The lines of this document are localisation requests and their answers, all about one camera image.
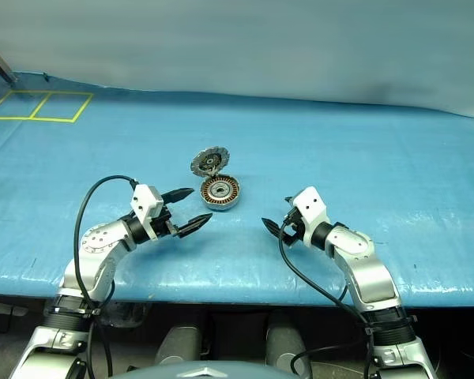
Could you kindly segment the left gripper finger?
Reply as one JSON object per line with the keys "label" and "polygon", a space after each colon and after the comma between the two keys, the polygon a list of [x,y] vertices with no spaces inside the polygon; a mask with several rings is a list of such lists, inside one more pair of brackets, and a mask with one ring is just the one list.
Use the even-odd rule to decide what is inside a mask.
{"label": "left gripper finger", "polygon": [[175,236],[179,238],[184,238],[187,235],[198,231],[212,218],[212,216],[212,213],[202,214],[189,220],[185,225],[181,227],[175,226]]}
{"label": "left gripper finger", "polygon": [[167,204],[181,201],[185,199],[186,197],[190,196],[193,192],[194,192],[193,188],[179,188],[179,189],[174,189],[172,191],[163,193],[161,197],[163,199],[163,203],[167,205]]}

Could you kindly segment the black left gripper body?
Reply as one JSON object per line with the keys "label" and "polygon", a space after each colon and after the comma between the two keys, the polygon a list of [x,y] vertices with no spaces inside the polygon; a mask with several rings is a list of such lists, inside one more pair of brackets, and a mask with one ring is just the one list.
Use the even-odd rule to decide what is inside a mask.
{"label": "black left gripper body", "polygon": [[163,196],[163,203],[156,204],[152,209],[150,226],[157,238],[166,235],[175,236],[178,234],[178,228],[171,222],[172,214],[167,207],[168,204],[176,202],[173,196]]}

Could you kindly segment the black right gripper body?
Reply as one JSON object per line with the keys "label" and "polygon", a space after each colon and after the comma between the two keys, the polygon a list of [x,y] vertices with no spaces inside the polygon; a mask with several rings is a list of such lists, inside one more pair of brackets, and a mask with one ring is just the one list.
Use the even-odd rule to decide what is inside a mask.
{"label": "black right gripper body", "polygon": [[305,233],[305,224],[302,214],[297,207],[291,209],[284,217],[279,231],[279,240],[287,246],[292,246],[297,241],[302,241]]}

